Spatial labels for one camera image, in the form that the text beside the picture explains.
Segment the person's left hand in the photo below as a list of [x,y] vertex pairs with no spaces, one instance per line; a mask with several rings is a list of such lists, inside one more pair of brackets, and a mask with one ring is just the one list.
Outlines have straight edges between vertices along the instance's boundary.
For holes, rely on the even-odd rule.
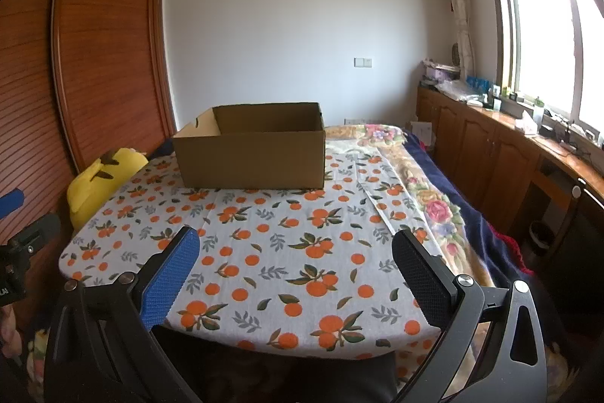
[[16,329],[16,320],[11,305],[1,307],[1,351],[7,358],[22,355],[23,343],[20,333]]

